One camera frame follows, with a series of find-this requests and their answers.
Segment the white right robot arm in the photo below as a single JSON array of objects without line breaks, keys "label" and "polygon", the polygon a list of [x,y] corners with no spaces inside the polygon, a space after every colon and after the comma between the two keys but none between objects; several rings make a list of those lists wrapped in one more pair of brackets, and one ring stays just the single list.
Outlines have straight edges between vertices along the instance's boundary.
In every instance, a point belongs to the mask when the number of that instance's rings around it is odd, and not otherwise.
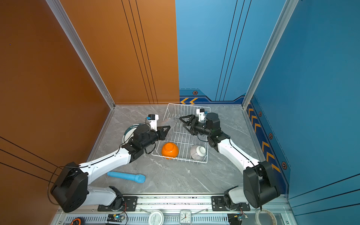
[{"label": "white right robot arm", "polygon": [[210,112],[204,120],[191,114],[179,118],[183,127],[193,136],[204,135],[209,146],[227,157],[242,173],[243,187],[233,187],[224,192],[225,206],[233,211],[241,203],[253,208],[262,206],[280,196],[281,191],[272,165],[259,161],[236,146],[220,127],[218,114]]}]

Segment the orange bowl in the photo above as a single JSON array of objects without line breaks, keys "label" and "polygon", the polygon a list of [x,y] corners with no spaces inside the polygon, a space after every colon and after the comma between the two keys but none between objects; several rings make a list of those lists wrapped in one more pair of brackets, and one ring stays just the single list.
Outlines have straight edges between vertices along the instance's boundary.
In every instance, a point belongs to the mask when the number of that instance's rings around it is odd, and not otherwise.
[{"label": "orange bowl", "polygon": [[167,142],[161,150],[161,154],[166,159],[176,158],[179,154],[179,148],[175,143]]}]

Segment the white plate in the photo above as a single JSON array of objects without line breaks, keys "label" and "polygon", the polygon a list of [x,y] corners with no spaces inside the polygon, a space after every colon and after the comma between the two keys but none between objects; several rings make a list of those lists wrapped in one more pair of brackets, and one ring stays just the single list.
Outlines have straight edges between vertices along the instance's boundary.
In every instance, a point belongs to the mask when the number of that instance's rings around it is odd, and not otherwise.
[{"label": "white plate", "polygon": [[136,124],[133,124],[132,126],[128,127],[123,135],[123,138],[122,138],[122,144],[126,144],[131,137],[133,137],[133,133],[134,131],[137,129],[138,126],[140,126],[141,123],[136,123]]}]

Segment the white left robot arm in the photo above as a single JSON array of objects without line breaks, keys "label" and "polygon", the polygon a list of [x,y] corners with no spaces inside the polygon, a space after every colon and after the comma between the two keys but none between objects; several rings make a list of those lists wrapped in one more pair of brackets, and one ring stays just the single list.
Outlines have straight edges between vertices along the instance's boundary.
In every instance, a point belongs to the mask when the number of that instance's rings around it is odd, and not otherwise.
[{"label": "white left robot arm", "polygon": [[112,211],[122,208],[123,194],[114,186],[92,187],[91,183],[100,176],[141,157],[146,148],[157,141],[165,140],[170,126],[151,130],[148,125],[139,125],[128,142],[114,152],[93,161],[68,163],[51,187],[50,193],[65,213],[85,205],[102,205]]}]

